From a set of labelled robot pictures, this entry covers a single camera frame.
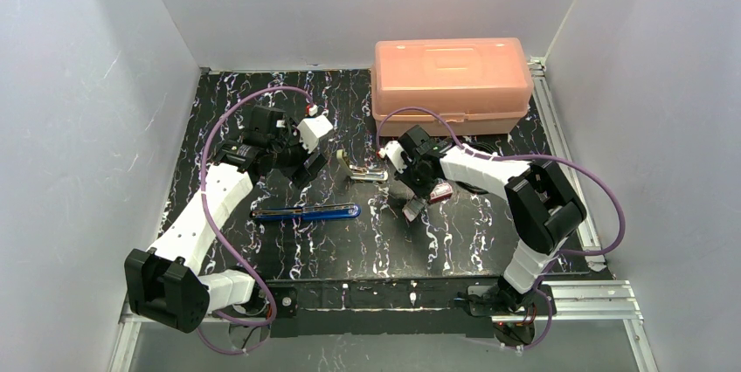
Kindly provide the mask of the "beige stapler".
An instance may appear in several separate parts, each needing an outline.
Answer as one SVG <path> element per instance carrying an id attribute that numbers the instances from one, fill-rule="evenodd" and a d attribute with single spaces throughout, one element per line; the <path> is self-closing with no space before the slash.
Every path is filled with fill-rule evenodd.
<path id="1" fill-rule="evenodd" d="M 389 178 L 388 172 L 384 169 L 374 169 L 360 167 L 352 164 L 348 153 L 340 148 L 336 151 L 336 160 L 339 163 L 340 170 L 350 180 L 359 182 L 383 183 Z"/>

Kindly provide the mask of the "blue stapler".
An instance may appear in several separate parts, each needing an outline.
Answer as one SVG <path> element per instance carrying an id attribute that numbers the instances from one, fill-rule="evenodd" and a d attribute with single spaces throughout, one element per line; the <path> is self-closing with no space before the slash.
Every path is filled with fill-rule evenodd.
<path id="1" fill-rule="evenodd" d="M 295 206 L 279 209 L 253 210 L 251 219 L 256 222 L 280 222 L 287 220 L 328 221 L 335 219 L 352 219 L 360 215 L 361 208 L 355 203 Z"/>

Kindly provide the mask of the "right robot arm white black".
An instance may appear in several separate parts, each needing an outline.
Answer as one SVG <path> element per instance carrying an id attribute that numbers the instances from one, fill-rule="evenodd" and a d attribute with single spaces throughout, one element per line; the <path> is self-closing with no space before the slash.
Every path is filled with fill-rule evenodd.
<path id="1" fill-rule="evenodd" d="M 585 221 L 586 209 L 563 170 L 549 156 L 507 159 L 456 140 L 437 140 L 421 126 L 388 141 L 378 155 L 417 198 L 431 199 L 441 182 L 465 183 L 509 206 L 518 236 L 513 256 L 495 286 L 472 303 L 514 312 L 532 299 L 568 237 Z"/>

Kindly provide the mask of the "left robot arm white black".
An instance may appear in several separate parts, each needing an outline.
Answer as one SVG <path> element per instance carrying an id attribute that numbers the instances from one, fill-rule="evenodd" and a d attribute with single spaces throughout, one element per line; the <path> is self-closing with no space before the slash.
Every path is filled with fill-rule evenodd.
<path id="1" fill-rule="evenodd" d="M 319 149 L 333 125 L 318 106 L 296 121 L 274 107 L 247 109 L 245 128 L 205 157 L 205 188 L 146 250 L 132 250 L 124 262 L 132 312 L 184 333 L 216 310 L 251 299 L 256 278 L 243 266 L 202 275 L 216 232 L 274 170 L 297 189 L 316 179 L 327 162 Z"/>

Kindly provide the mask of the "red staples box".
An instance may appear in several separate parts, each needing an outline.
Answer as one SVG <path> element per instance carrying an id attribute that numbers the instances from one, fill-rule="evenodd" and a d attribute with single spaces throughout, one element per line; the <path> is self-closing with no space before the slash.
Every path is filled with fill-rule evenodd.
<path id="1" fill-rule="evenodd" d="M 433 187 L 433 190 L 431 191 L 429 195 L 428 202 L 430 204 L 443 202 L 447 199 L 449 199 L 454 193 L 453 186 L 448 182 L 441 182 L 438 183 Z"/>

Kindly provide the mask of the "cardboard staples tray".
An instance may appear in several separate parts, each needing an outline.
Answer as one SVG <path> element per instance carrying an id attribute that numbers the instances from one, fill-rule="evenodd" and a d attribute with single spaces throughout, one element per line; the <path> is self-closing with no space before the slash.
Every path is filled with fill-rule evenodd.
<path id="1" fill-rule="evenodd" d="M 427 201 L 425 199 L 414 197 L 405 204 L 405 206 L 402 208 L 402 213 L 408 222 L 413 222 L 426 207 L 426 205 Z"/>

